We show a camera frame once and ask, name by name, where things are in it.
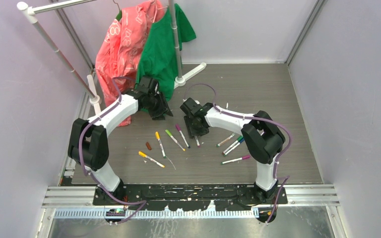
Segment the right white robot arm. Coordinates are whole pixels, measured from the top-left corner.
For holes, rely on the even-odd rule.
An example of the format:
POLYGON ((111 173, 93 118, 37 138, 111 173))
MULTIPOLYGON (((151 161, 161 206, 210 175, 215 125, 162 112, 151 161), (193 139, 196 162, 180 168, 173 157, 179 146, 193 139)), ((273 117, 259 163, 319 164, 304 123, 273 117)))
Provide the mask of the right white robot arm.
POLYGON ((265 111, 243 114, 223 109, 213 103, 201 105, 192 98, 180 106, 190 137, 203 136, 211 127, 222 128, 243 137, 249 154, 256 160, 254 182, 256 199, 269 203, 278 188, 276 160, 286 138, 265 111))

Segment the brown pen cap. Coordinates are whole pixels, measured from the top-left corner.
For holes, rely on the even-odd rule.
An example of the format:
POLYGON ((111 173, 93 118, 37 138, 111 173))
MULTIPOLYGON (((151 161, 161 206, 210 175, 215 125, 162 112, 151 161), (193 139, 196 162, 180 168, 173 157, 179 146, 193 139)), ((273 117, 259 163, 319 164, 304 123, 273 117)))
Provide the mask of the brown pen cap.
POLYGON ((145 144, 145 145, 146 145, 146 147, 147 147, 147 149, 148 149, 148 150, 152 150, 152 147, 151 147, 151 145, 150 145, 150 143, 149 143, 149 142, 146 142, 146 144, 145 144))

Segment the white clothes rack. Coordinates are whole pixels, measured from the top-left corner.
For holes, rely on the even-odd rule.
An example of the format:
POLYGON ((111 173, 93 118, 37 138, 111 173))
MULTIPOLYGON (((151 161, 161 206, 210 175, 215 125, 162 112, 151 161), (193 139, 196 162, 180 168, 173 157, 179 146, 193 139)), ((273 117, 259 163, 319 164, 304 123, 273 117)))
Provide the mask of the white clothes rack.
MULTIPOLYGON (((26 17, 26 19, 34 26, 34 28, 38 31, 41 37, 45 40, 45 42, 49 45, 52 51, 58 56, 59 60, 64 64, 64 66, 68 69, 68 71, 74 76, 74 78, 81 84, 81 86, 86 91, 86 99, 89 100, 90 105, 93 106, 95 113, 100 113, 101 108, 101 98, 97 95, 94 78, 92 73, 87 75, 87 82, 85 82, 82 77, 78 74, 78 72, 74 69, 69 60, 65 57, 59 47, 55 44, 52 38, 48 35, 48 33, 44 30, 44 28, 39 23, 36 15, 43 12, 54 11, 54 10, 62 10, 66 7, 71 7, 79 4, 88 3, 87 0, 66 0, 66 1, 52 1, 48 5, 32 7, 27 3, 20 1, 17 3, 17 9, 26 17)), ((196 76, 198 73, 202 72, 206 68, 206 63, 202 62, 194 69, 189 72, 183 74, 182 72, 182 59, 181 59, 181 51, 179 47, 178 41, 178 28, 177 28, 177 20, 175 17, 174 10, 174 1, 168 1, 169 6, 167 7, 170 11, 172 17, 172 30, 174 34, 175 41, 175 53, 177 59, 177 68, 178 68, 178 76, 175 79, 174 88, 182 87, 186 84, 186 82, 192 77, 196 76)))

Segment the black cap marker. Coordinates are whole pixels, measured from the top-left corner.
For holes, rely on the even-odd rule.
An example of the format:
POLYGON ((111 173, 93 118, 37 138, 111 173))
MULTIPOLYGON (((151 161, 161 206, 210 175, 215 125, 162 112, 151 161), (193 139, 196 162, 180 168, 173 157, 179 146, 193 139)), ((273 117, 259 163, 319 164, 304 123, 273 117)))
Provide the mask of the black cap marker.
POLYGON ((195 136, 195 140, 196 140, 197 147, 200 148, 201 144, 200 144, 199 139, 198 139, 197 136, 195 136))

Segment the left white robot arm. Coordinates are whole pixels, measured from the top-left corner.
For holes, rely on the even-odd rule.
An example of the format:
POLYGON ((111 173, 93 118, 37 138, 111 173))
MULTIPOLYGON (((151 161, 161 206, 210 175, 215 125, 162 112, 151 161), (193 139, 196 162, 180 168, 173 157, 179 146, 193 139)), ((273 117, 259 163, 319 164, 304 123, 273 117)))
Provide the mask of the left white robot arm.
POLYGON ((108 137, 125 119, 146 110, 153 120, 172 116, 161 84, 144 76, 131 89, 121 91, 115 86, 118 98, 103 111, 88 119, 76 119, 71 128, 67 155, 81 165, 84 175, 90 176, 114 205, 125 198, 124 182, 110 166, 108 137))

